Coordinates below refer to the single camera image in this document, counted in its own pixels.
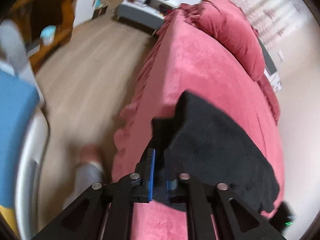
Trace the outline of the black knit garment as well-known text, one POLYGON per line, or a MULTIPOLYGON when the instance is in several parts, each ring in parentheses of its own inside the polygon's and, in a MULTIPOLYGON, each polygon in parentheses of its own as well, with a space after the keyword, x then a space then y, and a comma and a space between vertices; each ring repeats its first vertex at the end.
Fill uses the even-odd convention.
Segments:
POLYGON ((172 118, 152 119, 149 148, 156 151, 153 198, 184 211, 168 200, 164 152, 174 167, 202 183, 226 183, 257 212, 272 212, 280 188, 272 166, 247 133, 223 111, 183 92, 172 118))

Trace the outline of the blue cushion chair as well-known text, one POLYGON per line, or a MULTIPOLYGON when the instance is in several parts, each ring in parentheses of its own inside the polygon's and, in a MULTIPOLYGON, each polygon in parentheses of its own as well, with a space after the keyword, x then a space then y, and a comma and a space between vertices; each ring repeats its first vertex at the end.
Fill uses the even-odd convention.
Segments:
POLYGON ((44 97, 17 25, 1 23, 1 214, 20 239, 37 234, 37 194, 49 137, 44 97))

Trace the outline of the pink pillow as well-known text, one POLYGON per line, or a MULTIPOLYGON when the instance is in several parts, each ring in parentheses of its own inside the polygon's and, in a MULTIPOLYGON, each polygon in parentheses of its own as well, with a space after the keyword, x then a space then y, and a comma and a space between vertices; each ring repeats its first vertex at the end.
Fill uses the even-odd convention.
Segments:
POLYGON ((273 88, 267 79, 265 75, 263 75, 258 81, 257 84, 259 85, 262 93, 264 94, 264 97, 269 105, 269 108, 271 110, 271 113, 273 115, 273 118, 278 124, 279 118, 280 118, 280 105, 278 102, 278 99, 276 97, 275 92, 273 91, 273 88))

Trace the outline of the right white nightstand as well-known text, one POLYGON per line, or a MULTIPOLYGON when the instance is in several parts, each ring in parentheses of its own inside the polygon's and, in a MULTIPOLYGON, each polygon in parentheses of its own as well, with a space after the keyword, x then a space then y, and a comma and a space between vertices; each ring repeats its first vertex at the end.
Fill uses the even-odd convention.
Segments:
POLYGON ((264 74, 267 77, 273 91, 279 92, 282 89, 282 81, 279 76, 279 70, 282 64, 282 60, 279 53, 276 51, 263 50, 264 60, 265 60, 265 70, 264 74))

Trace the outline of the pink bed with blanket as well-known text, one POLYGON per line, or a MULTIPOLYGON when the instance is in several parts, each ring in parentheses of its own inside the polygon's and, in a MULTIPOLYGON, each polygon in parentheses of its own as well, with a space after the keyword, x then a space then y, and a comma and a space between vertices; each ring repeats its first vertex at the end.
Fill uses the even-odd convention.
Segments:
POLYGON ((156 149, 158 164, 168 150, 201 182, 227 183, 271 218, 284 194, 279 105, 259 43, 236 55, 205 32, 223 7, 232 4, 183 5, 165 18, 121 111, 112 178, 132 172, 147 147, 156 149))

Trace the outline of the white tin teal lid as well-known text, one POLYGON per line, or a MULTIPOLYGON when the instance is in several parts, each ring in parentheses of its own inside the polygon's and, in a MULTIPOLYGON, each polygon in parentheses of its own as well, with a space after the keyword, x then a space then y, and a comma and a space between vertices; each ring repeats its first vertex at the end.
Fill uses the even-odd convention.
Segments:
POLYGON ((40 39, 43 46, 49 46, 53 44, 54 38, 56 33, 56 26, 55 25, 49 25, 45 27, 41 31, 40 39))

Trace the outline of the folded pink duvet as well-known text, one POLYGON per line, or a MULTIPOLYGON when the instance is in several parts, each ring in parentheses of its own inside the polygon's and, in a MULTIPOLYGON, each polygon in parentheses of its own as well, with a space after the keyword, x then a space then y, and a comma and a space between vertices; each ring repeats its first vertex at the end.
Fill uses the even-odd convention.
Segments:
POLYGON ((230 0, 202 0, 195 5, 182 3, 188 23, 215 38, 242 65, 254 81, 264 74, 265 60, 258 32, 246 15, 230 0))

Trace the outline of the dark box under cabinet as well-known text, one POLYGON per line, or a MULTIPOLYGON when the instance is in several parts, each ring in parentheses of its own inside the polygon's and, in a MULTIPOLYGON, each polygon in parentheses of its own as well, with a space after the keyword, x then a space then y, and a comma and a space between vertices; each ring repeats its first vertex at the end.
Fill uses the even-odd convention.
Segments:
POLYGON ((109 2, 106 0, 96 0, 92 19, 106 14, 109 2))

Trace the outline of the brown wooden desk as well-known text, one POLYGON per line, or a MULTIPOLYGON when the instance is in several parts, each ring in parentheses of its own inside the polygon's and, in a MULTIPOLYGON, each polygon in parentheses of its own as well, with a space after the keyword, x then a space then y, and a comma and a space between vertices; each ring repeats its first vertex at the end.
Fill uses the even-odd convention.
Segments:
POLYGON ((74 22, 74 0, 17 0, 6 15, 13 20, 25 43, 40 40, 41 31, 49 25, 56 26, 54 41, 29 57, 34 73, 44 61, 60 46, 71 39, 74 22))

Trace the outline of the white grey nightstand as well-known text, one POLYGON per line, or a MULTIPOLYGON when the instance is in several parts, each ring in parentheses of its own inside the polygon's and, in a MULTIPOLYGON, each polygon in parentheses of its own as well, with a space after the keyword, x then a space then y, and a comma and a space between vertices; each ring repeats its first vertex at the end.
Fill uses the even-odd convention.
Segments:
POLYGON ((123 0, 117 7, 117 19, 125 18, 157 30, 165 16, 181 3, 198 3, 200 0, 123 0))

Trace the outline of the patterned beige curtain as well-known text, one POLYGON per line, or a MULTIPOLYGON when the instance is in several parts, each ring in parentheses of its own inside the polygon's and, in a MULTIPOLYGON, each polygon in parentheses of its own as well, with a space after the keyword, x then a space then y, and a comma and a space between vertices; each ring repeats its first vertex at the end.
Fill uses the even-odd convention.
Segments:
POLYGON ((303 0, 230 1, 242 9, 268 49, 312 19, 312 13, 303 0))

